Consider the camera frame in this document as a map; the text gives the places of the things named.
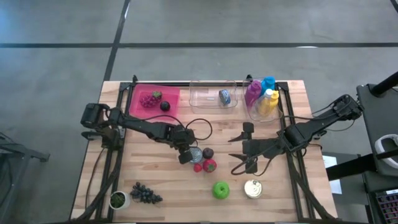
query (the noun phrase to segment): purple bottle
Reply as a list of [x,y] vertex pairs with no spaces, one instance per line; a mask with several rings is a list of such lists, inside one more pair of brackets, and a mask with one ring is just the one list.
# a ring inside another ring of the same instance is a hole
[[261,82],[254,80],[247,88],[244,94],[244,100],[246,101],[246,106],[251,107],[256,99],[260,97],[261,93]]

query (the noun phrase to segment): concrete floor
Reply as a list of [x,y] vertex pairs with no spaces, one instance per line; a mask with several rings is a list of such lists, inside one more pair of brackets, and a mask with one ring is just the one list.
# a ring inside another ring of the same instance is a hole
[[[5,0],[0,43],[112,43],[124,0]],[[130,42],[398,42],[389,0],[132,0],[121,37]],[[98,101],[110,48],[0,48],[0,131],[38,151],[16,206],[16,222],[68,218],[87,142],[79,121]],[[356,85],[396,72],[398,48],[119,49],[111,80],[240,80],[273,75],[305,81],[312,109],[355,95]],[[336,124],[335,129],[349,125]],[[363,120],[323,137],[325,151],[370,152]],[[366,221],[356,207],[339,216]]]

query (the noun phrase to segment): potted plant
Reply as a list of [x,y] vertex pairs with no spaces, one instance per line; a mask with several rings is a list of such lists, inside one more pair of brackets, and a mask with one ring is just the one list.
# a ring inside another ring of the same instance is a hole
[[130,205],[129,195],[116,191],[111,194],[111,200],[109,200],[109,206],[114,210],[124,209]]

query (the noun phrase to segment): wooden table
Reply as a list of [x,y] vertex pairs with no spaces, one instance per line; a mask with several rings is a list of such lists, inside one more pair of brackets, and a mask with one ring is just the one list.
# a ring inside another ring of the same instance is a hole
[[[311,109],[302,80],[288,81],[290,97],[296,116],[311,116]],[[110,107],[116,105],[119,82],[104,82],[100,103]],[[286,155],[277,156],[267,172],[260,176],[244,174],[233,176],[231,169],[239,164],[229,153],[242,153],[241,142],[227,142],[242,131],[242,122],[249,121],[242,102],[242,89],[238,87],[238,105],[232,114],[193,114],[188,104],[189,89],[181,88],[178,119],[187,124],[195,118],[208,119],[213,125],[213,135],[206,141],[199,141],[199,147],[214,149],[214,160],[218,168],[211,174],[194,173],[191,164],[181,165],[178,152],[165,144],[151,141],[145,135],[127,130],[123,162],[119,178],[119,189],[130,192],[137,182],[150,187],[164,198],[157,205],[131,202],[129,208],[116,211],[114,222],[293,222],[297,221]],[[280,129],[279,120],[271,123],[254,123],[253,138],[274,138]],[[193,123],[195,135],[202,138],[208,135],[205,123]],[[88,145],[80,183],[78,186],[72,218],[84,211],[88,181],[98,154],[100,141]],[[317,146],[307,147],[304,157],[310,188],[326,210],[336,217],[335,204],[323,164],[321,150]],[[104,166],[105,153],[101,158],[93,183],[90,199],[97,194]],[[259,158],[258,168],[263,170],[267,159]],[[263,192],[259,199],[247,198],[243,185],[250,179],[260,180]],[[226,181],[231,189],[226,200],[217,200],[211,194],[212,185]],[[109,194],[104,203],[103,216],[108,210]],[[300,191],[303,210],[306,206]]]

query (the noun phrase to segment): grapes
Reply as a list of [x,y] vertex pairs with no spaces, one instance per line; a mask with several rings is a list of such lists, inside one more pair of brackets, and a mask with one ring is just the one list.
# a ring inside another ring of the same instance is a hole
[[163,201],[160,195],[154,194],[154,191],[150,188],[146,188],[144,184],[141,185],[140,182],[136,182],[132,186],[132,192],[130,193],[133,199],[139,199],[140,202],[156,204]]

